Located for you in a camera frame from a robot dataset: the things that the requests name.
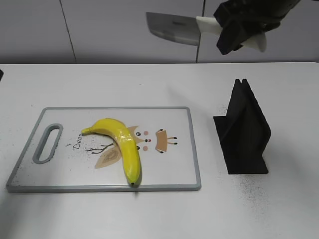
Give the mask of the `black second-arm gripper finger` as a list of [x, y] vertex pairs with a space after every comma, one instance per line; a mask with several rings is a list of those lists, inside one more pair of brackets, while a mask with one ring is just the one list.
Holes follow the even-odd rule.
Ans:
[[4, 72], [2, 70], [0, 70], [0, 81], [1, 81], [1, 79], [3, 77], [3, 75], [4, 75]]

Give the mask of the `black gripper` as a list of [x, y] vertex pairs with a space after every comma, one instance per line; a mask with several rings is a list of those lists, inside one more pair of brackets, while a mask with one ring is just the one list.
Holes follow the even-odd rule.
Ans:
[[[241, 46], [265, 52], [267, 40], [264, 31], [280, 26], [283, 18], [299, 0], [228, 0], [222, 2], [213, 16], [223, 26], [217, 42], [222, 55]], [[242, 14], [243, 22], [229, 20]]]

